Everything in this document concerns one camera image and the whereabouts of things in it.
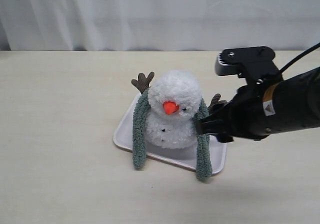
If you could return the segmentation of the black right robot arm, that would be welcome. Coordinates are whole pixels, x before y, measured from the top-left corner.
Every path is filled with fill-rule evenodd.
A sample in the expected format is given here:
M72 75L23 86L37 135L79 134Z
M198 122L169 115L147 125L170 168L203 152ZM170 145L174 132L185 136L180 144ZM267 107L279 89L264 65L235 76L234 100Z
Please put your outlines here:
M272 84L244 85L226 104L196 120L199 135L219 142L234 138L260 141L273 134L320 126L320 69L309 70Z

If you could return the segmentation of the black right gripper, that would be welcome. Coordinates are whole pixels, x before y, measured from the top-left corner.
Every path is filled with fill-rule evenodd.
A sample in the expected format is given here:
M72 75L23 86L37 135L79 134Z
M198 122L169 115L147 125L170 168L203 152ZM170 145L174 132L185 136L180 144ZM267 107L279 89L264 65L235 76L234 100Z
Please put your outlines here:
M198 135L215 136L220 143L234 138L260 141L277 132L274 92L277 84L245 85L223 109L195 120Z

